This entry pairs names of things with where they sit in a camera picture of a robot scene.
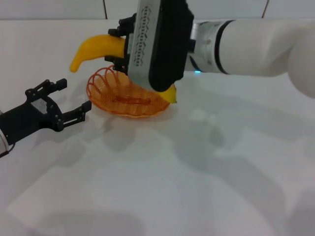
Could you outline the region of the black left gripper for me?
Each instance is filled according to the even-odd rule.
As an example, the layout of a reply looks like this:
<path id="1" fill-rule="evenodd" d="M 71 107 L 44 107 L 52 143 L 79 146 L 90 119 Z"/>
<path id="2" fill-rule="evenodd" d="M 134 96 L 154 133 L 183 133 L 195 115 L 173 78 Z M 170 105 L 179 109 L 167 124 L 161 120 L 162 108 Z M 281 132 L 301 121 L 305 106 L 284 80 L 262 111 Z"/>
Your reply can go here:
<path id="1" fill-rule="evenodd" d="M 63 78 L 55 83 L 45 80 L 26 90 L 26 102 L 0 116 L 0 130 L 8 144 L 12 145 L 40 129 L 48 128 L 61 132 L 66 127 L 84 122 L 86 113 L 92 109 L 91 101 L 62 114 L 56 102 L 48 97 L 51 93 L 65 88 L 67 80 Z"/>

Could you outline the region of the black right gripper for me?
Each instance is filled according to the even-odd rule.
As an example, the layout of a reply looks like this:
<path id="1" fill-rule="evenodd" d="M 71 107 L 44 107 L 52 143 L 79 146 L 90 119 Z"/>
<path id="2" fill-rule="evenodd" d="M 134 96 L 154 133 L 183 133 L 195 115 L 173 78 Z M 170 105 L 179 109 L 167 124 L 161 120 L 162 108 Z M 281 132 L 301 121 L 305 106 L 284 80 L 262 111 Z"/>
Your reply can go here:
<path id="1" fill-rule="evenodd" d="M 128 60 L 132 55 L 134 41 L 134 25 L 136 22 L 136 13 L 131 17 L 120 19 L 119 25 L 115 29 L 109 29 L 108 34 L 115 37 L 125 36 L 124 58 L 115 56 L 105 56 L 104 60 L 113 63 L 113 70 L 127 73 Z"/>

